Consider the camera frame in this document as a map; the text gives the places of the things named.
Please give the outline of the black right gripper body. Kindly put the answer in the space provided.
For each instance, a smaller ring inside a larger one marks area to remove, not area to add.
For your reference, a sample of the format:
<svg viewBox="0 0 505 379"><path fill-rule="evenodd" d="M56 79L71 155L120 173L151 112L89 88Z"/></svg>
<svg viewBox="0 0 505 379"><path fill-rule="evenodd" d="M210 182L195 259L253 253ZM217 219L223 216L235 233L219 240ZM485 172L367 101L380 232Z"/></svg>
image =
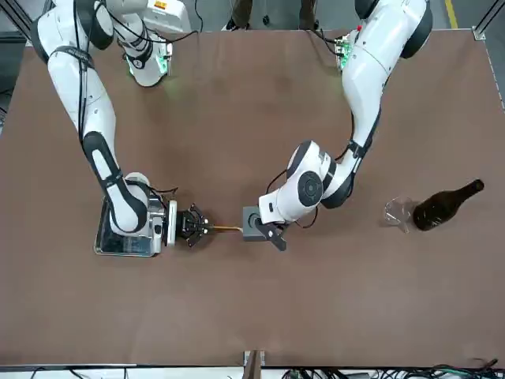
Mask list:
<svg viewBox="0 0 505 379"><path fill-rule="evenodd" d="M176 237L187 240L193 234L194 217L189 210L178 211L176 216Z"/></svg>

